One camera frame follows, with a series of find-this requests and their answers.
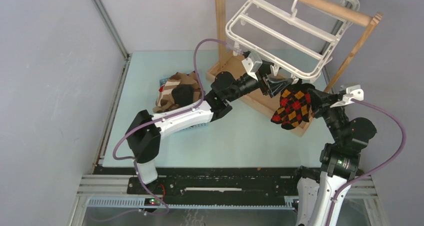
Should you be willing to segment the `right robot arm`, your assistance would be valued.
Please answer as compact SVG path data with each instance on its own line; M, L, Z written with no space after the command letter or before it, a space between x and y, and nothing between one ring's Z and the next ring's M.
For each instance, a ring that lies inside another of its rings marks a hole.
M296 225L335 226L343 201L355 179L361 158L370 139L377 133L367 118L352 120L345 113L351 99L362 99L362 89L330 94L317 89L307 91L314 118L323 118L334 142L326 143L320 153L319 170L300 167L291 180L291 190L299 195Z

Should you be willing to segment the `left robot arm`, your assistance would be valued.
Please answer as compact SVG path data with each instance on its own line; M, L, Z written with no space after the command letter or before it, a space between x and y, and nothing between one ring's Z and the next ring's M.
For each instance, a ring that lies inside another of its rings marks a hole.
M136 174L140 177L138 187L145 194L153 194L158 188L154 159L159 154L161 139L221 119L232 110L230 102L255 90L272 98L294 84L293 78L272 77L271 66L270 62L264 61L253 76L244 73L238 79L230 72L222 71L215 76L209 93L176 112L149 114L147 110L140 111L125 134L133 152Z

